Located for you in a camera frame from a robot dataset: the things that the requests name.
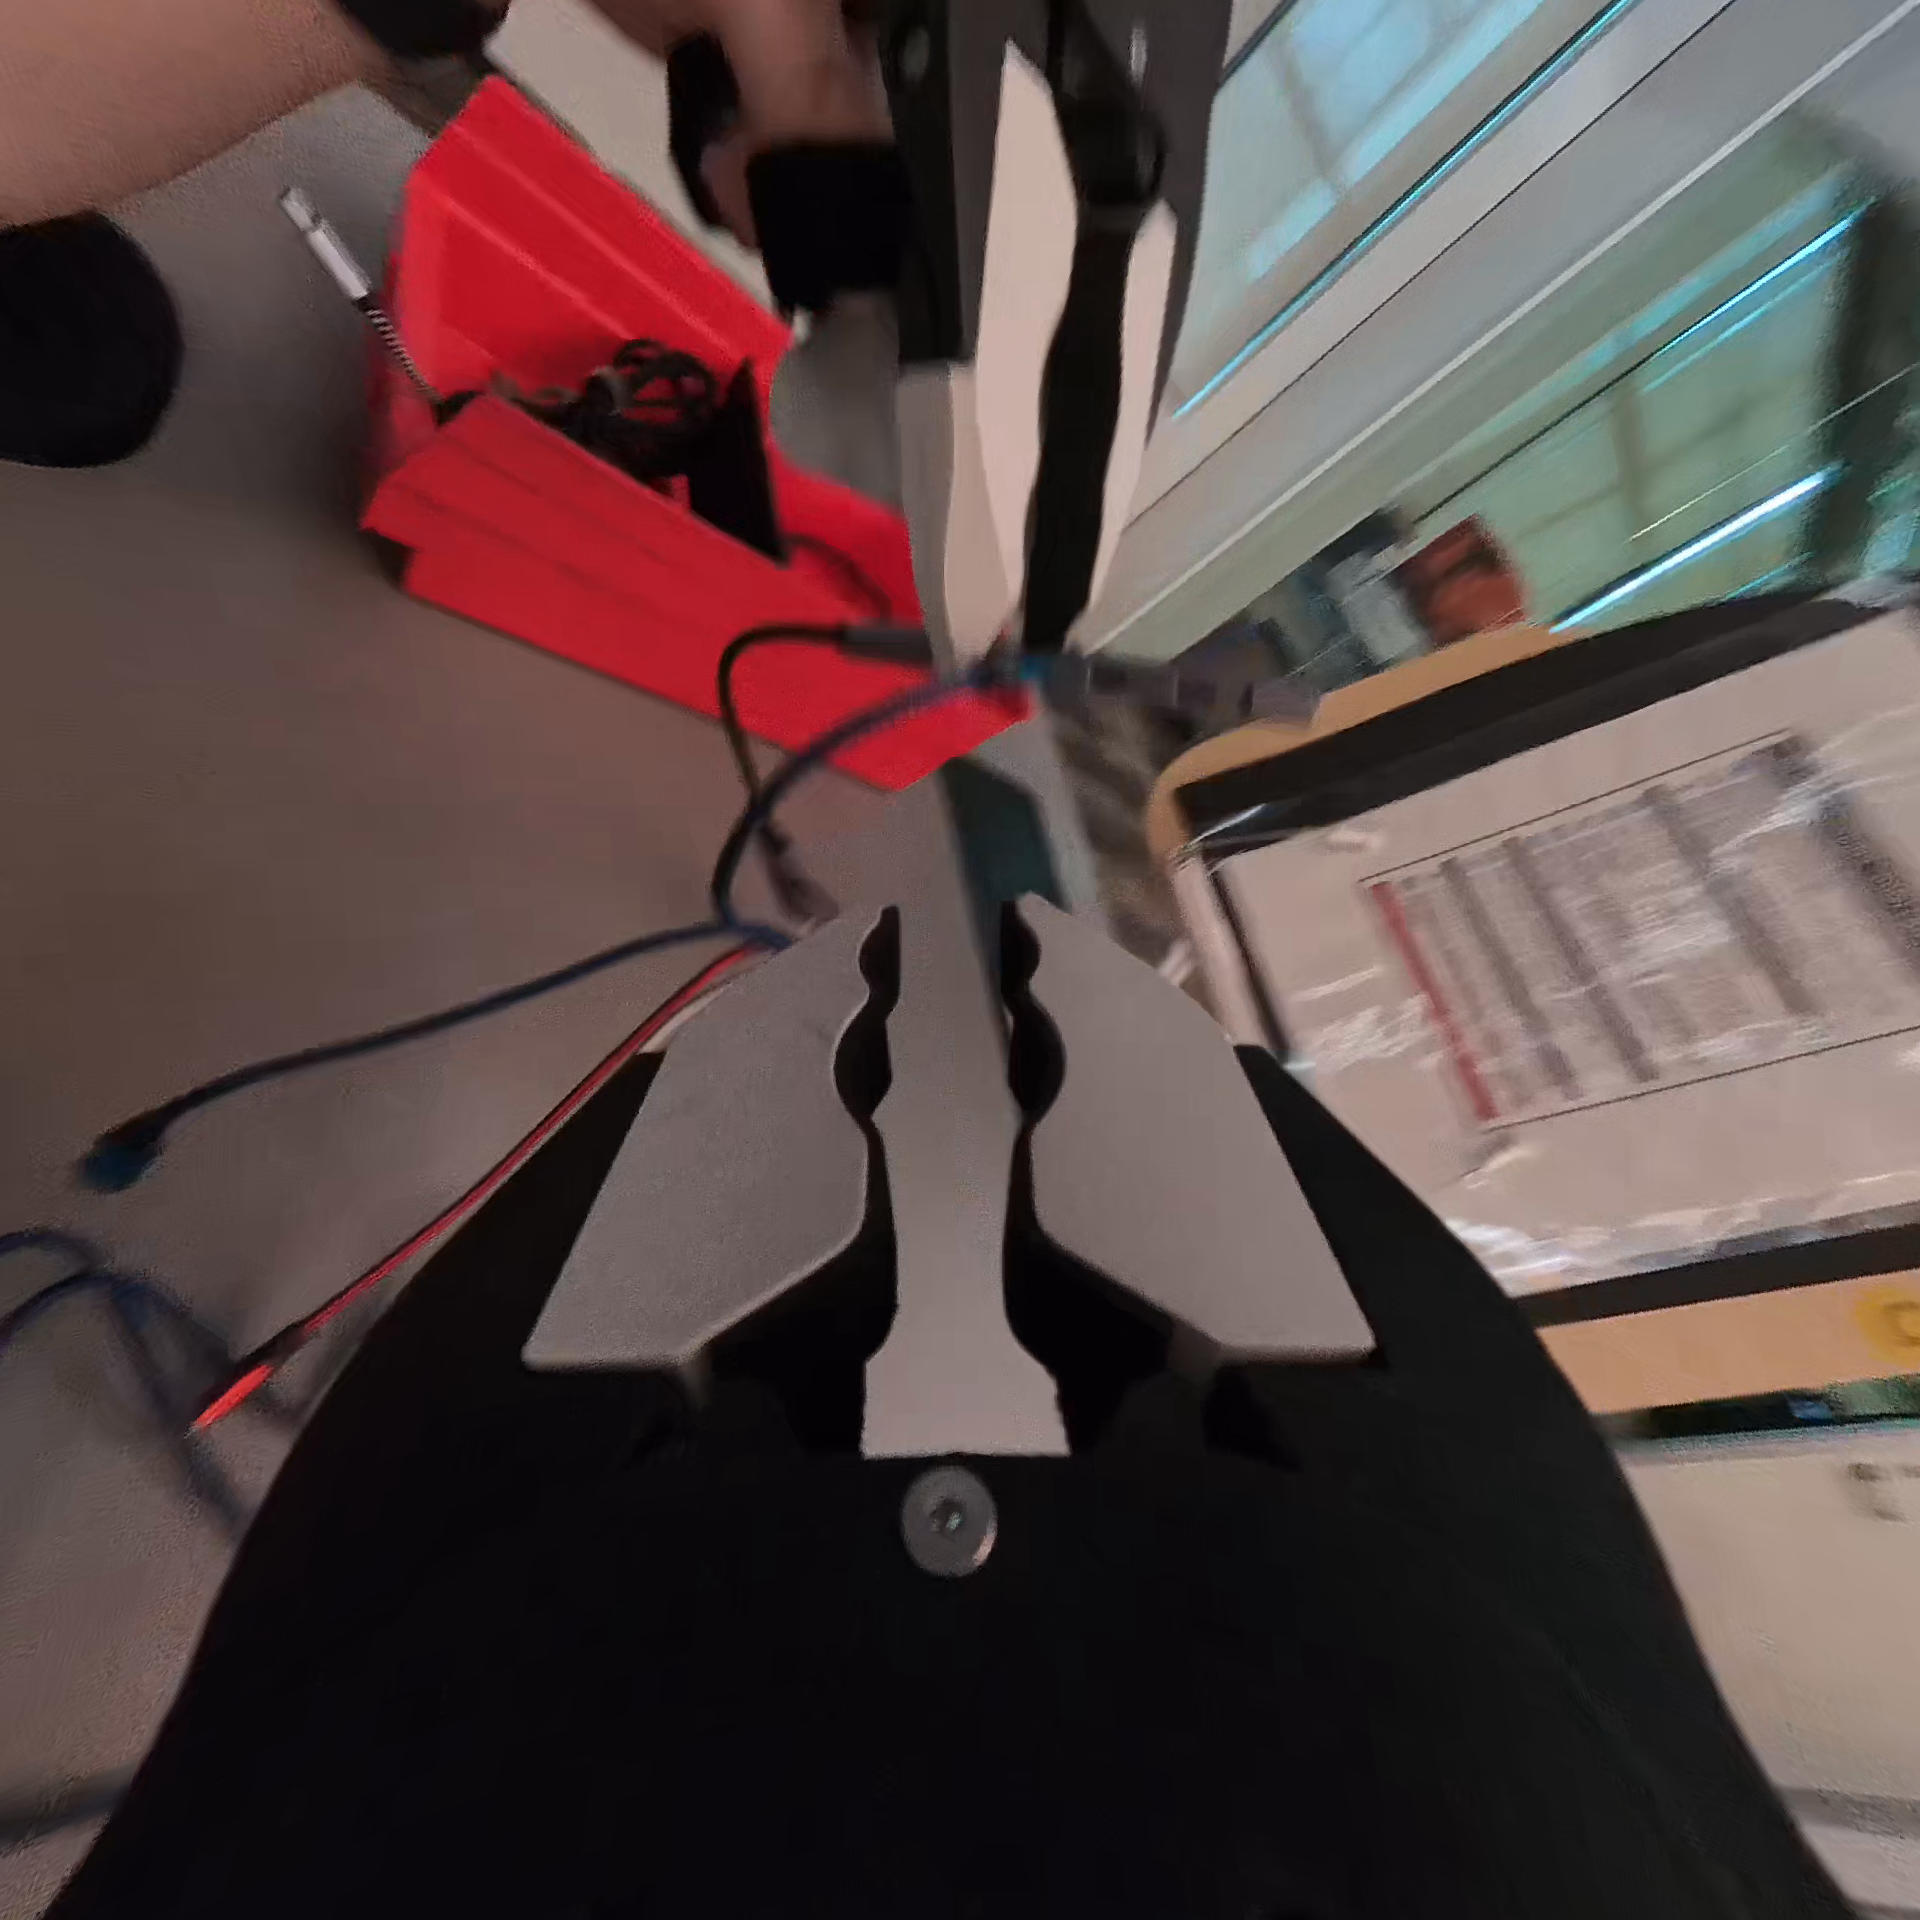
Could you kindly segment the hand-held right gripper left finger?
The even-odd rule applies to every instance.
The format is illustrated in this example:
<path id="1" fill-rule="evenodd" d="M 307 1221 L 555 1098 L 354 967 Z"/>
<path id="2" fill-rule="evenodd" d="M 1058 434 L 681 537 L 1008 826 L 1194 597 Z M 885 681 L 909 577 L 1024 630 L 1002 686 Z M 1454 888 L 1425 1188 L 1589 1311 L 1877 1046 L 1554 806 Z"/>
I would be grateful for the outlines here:
<path id="1" fill-rule="evenodd" d="M 664 1051 L 524 1347 L 561 1373 L 687 1373 L 728 1338 L 878 1266 L 897 1303 L 878 1111 L 894 1084 L 901 913 L 809 936 L 721 993 Z"/>

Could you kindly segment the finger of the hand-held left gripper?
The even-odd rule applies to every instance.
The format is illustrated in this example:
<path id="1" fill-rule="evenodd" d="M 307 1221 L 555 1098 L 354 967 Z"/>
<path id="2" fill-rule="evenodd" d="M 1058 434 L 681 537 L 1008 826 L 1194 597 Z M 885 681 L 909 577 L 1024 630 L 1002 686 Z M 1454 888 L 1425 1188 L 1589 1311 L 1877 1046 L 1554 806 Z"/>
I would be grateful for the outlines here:
<path id="1" fill-rule="evenodd" d="M 1062 654 L 1111 568 L 1164 390 L 1179 214 L 1175 110 L 1145 4 L 1048 4 L 1042 78 L 1069 164 L 1069 283 L 1041 367 L 1035 653 Z"/>
<path id="2" fill-rule="evenodd" d="M 974 363 L 897 371 L 901 503 L 939 664 L 977 664 L 1025 588 L 1041 367 L 1069 283 L 1069 164 L 1019 43 L 947 43 L 951 157 L 974 258 Z"/>

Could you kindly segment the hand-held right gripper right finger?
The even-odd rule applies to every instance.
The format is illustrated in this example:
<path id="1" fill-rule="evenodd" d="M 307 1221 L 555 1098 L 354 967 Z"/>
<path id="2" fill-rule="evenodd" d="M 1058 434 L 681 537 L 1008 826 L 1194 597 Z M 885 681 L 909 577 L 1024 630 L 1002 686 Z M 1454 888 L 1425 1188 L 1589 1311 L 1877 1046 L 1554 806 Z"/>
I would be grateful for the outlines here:
<path id="1" fill-rule="evenodd" d="M 1212 1361 L 1345 1364 L 1374 1331 L 1229 1031 L 1089 920 L 1002 907 L 1035 1226 Z"/>

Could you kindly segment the grey usb hub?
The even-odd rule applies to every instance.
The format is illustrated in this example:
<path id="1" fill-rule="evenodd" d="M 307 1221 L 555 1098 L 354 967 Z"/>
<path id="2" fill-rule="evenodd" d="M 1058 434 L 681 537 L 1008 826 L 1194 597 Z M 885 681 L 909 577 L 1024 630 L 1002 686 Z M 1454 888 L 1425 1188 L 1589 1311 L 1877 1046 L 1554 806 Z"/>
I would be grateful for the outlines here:
<path id="1" fill-rule="evenodd" d="M 798 713 L 782 704 L 745 708 L 742 676 L 761 654 L 804 654 L 828 667 L 819 678 L 771 684 L 779 698 L 798 694 Z M 1002 643 L 977 664 L 937 664 L 925 630 L 889 621 L 779 621 L 725 641 L 711 704 L 739 780 L 739 816 L 709 873 L 709 923 L 735 928 L 745 943 L 779 946 L 782 936 L 761 936 L 739 917 L 735 891 L 739 867 L 757 848 L 778 913 L 814 917 L 809 881 L 778 823 L 787 798 L 825 770 L 848 770 L 854 780 L 894 794 L 1029 721 L 1048 667 Z"/>

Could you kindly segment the red plastic bin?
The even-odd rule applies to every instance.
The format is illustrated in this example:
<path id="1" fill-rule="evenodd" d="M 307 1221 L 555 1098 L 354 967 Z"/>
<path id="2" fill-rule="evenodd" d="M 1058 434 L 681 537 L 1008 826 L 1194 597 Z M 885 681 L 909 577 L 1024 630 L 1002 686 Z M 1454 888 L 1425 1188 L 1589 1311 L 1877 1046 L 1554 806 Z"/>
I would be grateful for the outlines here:
<path id="1" fill-rule="evenodd" d="M 921 626 L 901 516 L 771 443 L 787 326 L 511 83 L 407 177 L 384 291 L 438 394 L 471 394 L 438 424 L 388 361 L 368 371 L 359 528 L 419 603 L 702 717 L 739 633 Z M 515 407 L 634 341 L 754 394 L 779 561 L 687 481 L 639 484 Z"/>

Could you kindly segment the person's left forearm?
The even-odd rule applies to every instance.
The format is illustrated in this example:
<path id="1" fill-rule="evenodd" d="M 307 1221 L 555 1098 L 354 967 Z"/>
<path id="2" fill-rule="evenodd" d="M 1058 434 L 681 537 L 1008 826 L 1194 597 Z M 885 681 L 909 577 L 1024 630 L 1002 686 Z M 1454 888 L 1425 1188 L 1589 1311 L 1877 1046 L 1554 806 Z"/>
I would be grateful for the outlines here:
<path id="1" fill-rule="evenodd" d="M 5 4 L 4 226 L 178 180 L 351 83 L 479 53 L 502 4 Z"/>

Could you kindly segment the black elbow pad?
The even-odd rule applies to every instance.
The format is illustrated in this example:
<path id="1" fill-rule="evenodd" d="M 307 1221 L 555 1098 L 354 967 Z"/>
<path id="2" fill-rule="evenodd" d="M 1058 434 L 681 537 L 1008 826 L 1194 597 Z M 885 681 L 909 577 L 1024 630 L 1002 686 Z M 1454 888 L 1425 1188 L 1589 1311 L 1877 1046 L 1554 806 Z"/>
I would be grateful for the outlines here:
<path id="1" fill-rule="evenodd" d="M 184 371 L 181 308 L 107 214 L 4 231 L 4 463 L 101 468 L 152 443 Z"/>

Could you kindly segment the person's left hand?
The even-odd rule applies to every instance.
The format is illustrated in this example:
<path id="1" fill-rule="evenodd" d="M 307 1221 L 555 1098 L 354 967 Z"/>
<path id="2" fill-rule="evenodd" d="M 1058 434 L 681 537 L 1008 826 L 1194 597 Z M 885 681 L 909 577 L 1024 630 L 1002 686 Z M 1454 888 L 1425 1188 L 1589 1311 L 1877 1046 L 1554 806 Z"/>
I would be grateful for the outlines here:
<path id="1" fill-rule="evenodd" d="M 738 86 L 728 146 L 742 160 L 894 140 L 871 38 L 844 4 L 594 4 L 594 11 L 657 58 L 689 38 L 715 38 Z"/>

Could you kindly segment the black bin divider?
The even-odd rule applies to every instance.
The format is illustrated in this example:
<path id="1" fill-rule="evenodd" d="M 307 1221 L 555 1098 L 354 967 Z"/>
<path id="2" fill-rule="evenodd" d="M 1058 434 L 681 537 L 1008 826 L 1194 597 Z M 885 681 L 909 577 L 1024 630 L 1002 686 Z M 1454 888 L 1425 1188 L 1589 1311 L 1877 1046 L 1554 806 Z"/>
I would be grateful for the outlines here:
<path id="1" fill-rule="evenodd" d="M 735 370 L 694 434 L 687 454 L 687 503 L 728 541 L 778 566 L 788 561 L 752 361 Z"/>

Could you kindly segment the wood-edged display board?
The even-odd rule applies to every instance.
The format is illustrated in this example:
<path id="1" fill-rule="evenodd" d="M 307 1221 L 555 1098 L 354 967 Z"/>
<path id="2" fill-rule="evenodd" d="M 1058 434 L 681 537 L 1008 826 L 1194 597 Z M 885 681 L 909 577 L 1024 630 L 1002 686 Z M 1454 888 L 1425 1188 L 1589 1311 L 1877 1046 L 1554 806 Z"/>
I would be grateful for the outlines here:
<path id="1" fill-rule="evenodd" d="M 1917 1377 L 1917 597 L 1484 637 L 1171 766 L 1204 981 L 1587 1404 Z"/>

